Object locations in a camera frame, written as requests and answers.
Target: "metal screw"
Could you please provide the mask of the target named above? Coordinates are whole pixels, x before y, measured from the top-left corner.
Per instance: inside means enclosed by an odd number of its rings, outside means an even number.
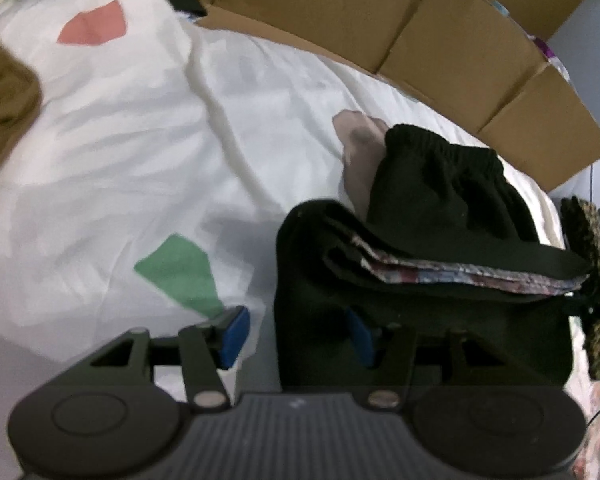
[[[193,402],[200,408],[212,410],[219,408],[226,402],[226,395],[222,392],[210,390],[208,392],[200,392],[193,397]]]
[[[400,404],[400,396],[391,390],[376,390],[367,399],[370,406],[380,410],[390,410]]]

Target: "green patch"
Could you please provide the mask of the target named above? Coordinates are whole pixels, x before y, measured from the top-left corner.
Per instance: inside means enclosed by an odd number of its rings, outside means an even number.
[[[205,251],[178,234],[136,263],[134,270],[185,308],[207,317],[224,310]]]

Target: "pink paper piece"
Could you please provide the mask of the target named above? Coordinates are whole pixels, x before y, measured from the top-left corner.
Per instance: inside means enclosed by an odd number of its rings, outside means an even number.
[[[101,45],[126,34],[125,13],[118,0],[88,12],[79,12],[62,28],[58,43]]]

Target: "bed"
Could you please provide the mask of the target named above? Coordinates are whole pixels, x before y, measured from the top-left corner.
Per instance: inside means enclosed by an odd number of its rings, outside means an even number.
[[[58,43],[72,18],[111,2],[123,12],[122,36]],[[14,403],[133,326],[169,335],[206,319],[200,305],[245,304],[251,335],[222,378],[230,392],[236,381],[277,389],[276,232],[299,202],[349,204],[333,126],[343,110],[482,146],[379,80],[198,27],[166,0],[0,0],[0,41],[35,70],[43,90],[38,120],[0,170],[0,478],[19,474],[4,431]],[[563,247],[554,204],[531,178],[504,167],[541,242]],[[174,235],[208,269],[208,297],[188,306],[136,270]],[[591,416],[600,385],[588,380],[576,319],[571,329],[566,389]],[[170,368],[157,383],[183,394]],[[590,454],[583,478],[598,477]]]

